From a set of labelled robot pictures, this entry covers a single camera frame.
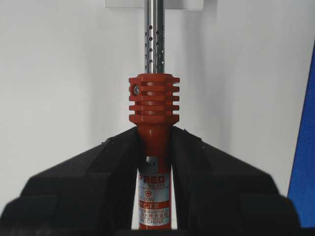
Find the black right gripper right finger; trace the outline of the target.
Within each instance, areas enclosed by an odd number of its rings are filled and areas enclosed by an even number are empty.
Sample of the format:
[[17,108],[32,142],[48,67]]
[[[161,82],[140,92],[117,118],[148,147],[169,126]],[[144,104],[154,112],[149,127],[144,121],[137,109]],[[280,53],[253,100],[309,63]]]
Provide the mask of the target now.
[[190,236],[298,236],[293,203],[272,177],[174,127],[171,158],[178,228]]

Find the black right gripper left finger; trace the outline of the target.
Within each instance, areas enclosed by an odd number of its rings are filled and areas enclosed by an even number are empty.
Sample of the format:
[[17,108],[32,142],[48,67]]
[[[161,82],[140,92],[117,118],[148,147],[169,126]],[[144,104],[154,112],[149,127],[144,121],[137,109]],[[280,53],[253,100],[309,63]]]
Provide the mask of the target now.
[[130,229],[139,142],[129,129],[32,176],[0,218],[3,236],[110,236]]

